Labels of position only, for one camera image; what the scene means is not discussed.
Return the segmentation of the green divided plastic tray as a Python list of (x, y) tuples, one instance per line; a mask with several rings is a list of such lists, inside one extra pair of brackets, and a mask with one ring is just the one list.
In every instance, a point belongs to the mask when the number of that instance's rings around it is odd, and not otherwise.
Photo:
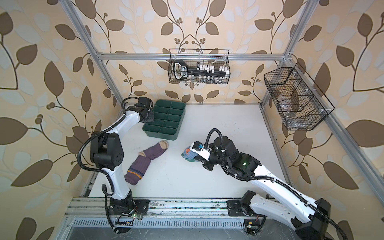
[(154, 121), (145, 123), (142, 130), (148, 137), (175, 141), (179, 135), (185, 112), (185, 103), (157, 100), (152, 110)]

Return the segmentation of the blue orange striped sock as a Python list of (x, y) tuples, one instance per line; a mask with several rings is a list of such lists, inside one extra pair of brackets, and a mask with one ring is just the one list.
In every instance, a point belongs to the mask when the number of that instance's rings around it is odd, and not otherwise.
[(181, 156), (188, 162), (196, 162), (195, 157), (198, 156), (197, 153), (193, 152), (190, 147), (187, 147), (181, 154)]

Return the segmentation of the purple sock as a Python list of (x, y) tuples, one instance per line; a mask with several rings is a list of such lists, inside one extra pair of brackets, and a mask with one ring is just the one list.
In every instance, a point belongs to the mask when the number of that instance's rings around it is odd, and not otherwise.
[(125, 181), (135, 186), (145, 175), (152, 160), (159, 158), (169, 148), (165, 140), (156, 145), (139, 152), (137, 159), (131, 164), (125, 174)]

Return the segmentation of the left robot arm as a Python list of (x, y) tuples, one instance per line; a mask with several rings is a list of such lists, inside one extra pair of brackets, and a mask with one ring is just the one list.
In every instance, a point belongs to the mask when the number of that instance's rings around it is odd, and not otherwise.
[[(126, 101), (131, 99), (138, 102), (126, 107)], [(110, 207), (116, 207), (121, 211), (121, 216), (128, 217), (135, 215), (138, 210), (133, 200), (132, 190), (123, 182), (124, 174), (121, 164), (124, 159), (124, 150), (121, 139), (138, 123), (154, 121), (153, 105), (153, 101), (146, 97), (123, 99), (121, 102), (123, 115), (105, 130), (93, 133), (83, 143), (77, 154), (77, 163), (81, 169), (101, 173), (109, 183), (109, 187), (102, 185), (105, 213), (108, 224), (117, 235), (126, 231), (112, 221)]]

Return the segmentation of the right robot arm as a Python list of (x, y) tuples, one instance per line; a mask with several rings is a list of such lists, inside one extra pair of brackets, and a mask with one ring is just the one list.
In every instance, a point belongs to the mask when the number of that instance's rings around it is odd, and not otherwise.
[(333, 226), (348, 239), (345, 231), (331, 219), (331, 205), (324, 199), (315, 200), (294, 189), (272, 174), (259, 160), (241, 153), (232, 140), (213, 128), (205, 143), (195, 142), (191, 151), (202, 159), (205, 169), (211, 171), (215, 165), (224, 173), (238, 181), (252, 183), (273, 200), (247, 191), (241, 200), (241, 208), (246, 216), (263, 215), (285, 224), (296, 232), (302, 240), (325, 240), (328, 226)]

